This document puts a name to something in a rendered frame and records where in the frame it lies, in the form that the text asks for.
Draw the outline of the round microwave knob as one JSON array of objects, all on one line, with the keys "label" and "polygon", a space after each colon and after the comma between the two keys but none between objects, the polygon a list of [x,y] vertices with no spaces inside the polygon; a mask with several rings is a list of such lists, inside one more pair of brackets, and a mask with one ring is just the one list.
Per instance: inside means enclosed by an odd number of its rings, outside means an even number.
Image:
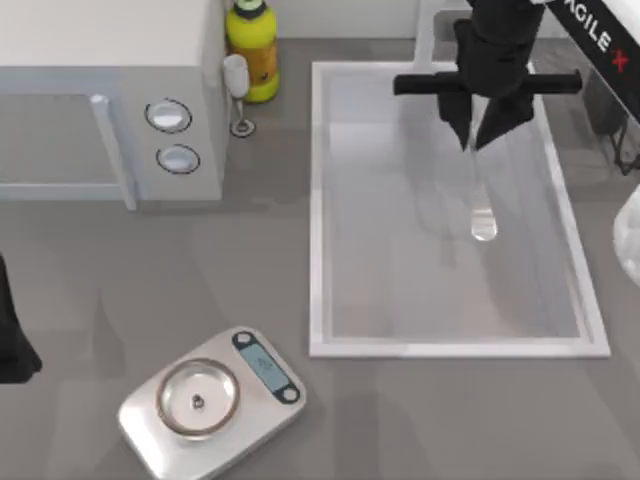
[{"label": "round microwave knob", "polygon": [[165,134],[186,131],[193,122],[189,108],[175,99],[165,98],[145,106],[144,116],[150,127]]},{"label": "round microwave knob", "polygon": [[172,175],[189,175],[201,165],[198,153],[182,144],[159,149],[156,152],[156,162],[164,171]]}]

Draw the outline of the microwave oven door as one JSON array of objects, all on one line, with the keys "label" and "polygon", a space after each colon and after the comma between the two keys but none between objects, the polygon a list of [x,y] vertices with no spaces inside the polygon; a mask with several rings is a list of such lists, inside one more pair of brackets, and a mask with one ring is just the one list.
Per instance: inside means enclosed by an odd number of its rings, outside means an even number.
[{"label": "microwave oven door", "polygon": [[[90,96],[0,97],[0,201],[124,203]],[[121,110],[108,98],[134,176]]]}]

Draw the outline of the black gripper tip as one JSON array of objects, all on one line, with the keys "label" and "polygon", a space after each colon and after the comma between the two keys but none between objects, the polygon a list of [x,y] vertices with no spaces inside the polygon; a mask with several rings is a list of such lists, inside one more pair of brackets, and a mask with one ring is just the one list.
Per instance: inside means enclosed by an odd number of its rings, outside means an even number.
[{"label": "black gripper tip", "polygon": [[26,384],[42,367],[18,319],[6,262],[0,254],[0,385]]}]

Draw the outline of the yellow green bottle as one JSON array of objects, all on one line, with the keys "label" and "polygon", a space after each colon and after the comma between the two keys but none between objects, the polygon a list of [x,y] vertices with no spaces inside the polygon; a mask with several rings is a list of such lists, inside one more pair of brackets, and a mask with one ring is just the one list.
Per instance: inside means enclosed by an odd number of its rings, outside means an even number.
[{"label": "yellow green bottle", "polygon": [[277,62],[277,22],[266,0],[233,0],[225,19],[230,50],[248,64],[248,103],[273,99],[279,89]]}]

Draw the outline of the white wine glass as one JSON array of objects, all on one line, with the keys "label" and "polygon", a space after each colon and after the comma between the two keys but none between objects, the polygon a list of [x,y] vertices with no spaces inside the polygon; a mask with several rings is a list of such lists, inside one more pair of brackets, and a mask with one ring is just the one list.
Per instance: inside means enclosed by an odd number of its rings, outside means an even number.
[{"label": "white wine glass", "polygon": [[247,138],[255,132],[255,124],[245,117],[244,99],[249,92],[250,77],[247,60],[239,54],[231,54],[223,61],[224,81],[233,100],[236,117],[230,125],[237,138]]}]

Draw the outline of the silver kitchen scale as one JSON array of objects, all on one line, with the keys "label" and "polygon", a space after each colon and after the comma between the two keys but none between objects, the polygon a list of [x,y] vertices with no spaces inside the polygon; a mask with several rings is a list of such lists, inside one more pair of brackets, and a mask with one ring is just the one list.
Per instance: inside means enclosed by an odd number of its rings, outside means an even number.
[{"label": "silver kitchen scale", "polygon": [[153,480],[214,480],[288,426],[304,383],[257,329],[227,329],[163,367],[119,407]]}]

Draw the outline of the white lumpy rounded object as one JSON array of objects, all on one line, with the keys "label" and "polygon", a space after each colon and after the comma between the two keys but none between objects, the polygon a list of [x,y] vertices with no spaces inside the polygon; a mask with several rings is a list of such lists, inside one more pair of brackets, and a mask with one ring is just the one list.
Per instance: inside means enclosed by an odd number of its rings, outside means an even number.
[{"label": "white lumpy rounded object", "polygon": [[613,244],[622,269],[640,287],[640,185],[615,217]]}]

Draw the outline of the tall clear tap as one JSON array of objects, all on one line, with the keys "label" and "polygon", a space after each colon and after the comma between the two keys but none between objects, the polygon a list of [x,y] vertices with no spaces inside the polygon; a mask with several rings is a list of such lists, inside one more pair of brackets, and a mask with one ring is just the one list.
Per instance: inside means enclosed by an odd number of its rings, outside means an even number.
[{"label": "tall clear tap", "polygon": [[480,242],[489,242],[496,238],[498,226],[492,205],[482,178],[478,162],[476,145],[477,133],[483,119],[488,101],[483,97],[472,97],[472,116],[470,124],[469,155],[474,173],[474,190],[471,195],[471,234]]}]

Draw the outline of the white sink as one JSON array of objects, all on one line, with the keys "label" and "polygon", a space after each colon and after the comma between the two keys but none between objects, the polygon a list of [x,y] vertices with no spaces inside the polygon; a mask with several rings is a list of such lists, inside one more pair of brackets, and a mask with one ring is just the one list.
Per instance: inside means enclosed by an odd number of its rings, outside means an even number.
[{"label": "white sink", "polygon": [[408,62],[311,68],[314,357],[606,358],[611,353],[546,109],[478,152],[496,218],[471,234],[469,152]]}]

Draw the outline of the pale microwave oven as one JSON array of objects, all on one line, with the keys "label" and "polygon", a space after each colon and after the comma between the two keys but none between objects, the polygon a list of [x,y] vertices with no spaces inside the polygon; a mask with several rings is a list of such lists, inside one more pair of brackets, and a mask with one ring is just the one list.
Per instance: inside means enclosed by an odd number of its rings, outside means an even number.
[{"label": "pale microwave oven", "polygon": [[[218,201],[223,193],[230,98],[223,0],[0,0],[0,97],[104,94],[121,110],[130,162],[146,202]],[[178,134],[147,123],[147,104],[185,104]],[[156,152],[182,144],[200,156],[172,175]]]}]

